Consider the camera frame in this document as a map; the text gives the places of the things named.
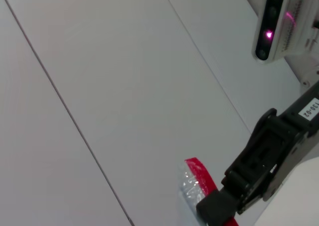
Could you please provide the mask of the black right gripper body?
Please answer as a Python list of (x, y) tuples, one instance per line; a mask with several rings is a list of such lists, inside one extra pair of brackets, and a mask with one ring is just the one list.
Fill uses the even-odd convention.
[(282, 114), (277, 161), (301, 161), (319, 143), (319, 84), (315, 83)]

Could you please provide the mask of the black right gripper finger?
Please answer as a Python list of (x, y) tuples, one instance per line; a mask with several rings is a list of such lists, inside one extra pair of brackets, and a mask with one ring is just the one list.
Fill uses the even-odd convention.
[(225, 171), (222, 189), (214, 190), (196, 205), (197, 214), (208, 226), (224, 225), (265, 194), (301, 130), (292, 123), (295, 112), (276, 113), (270, 109), (262, 115), (246, 147)]
[(255, 180), (247, 193), (240, 199), (237, 213), (242, 214), (257, 201), (267, 201), (277, 191), (288, 174), (297, 166), (301, 158), (286, 158), (282, 162), (276, 162), (267, 166), (262, 164), (262, 170), (266, 170), (261, 178)]

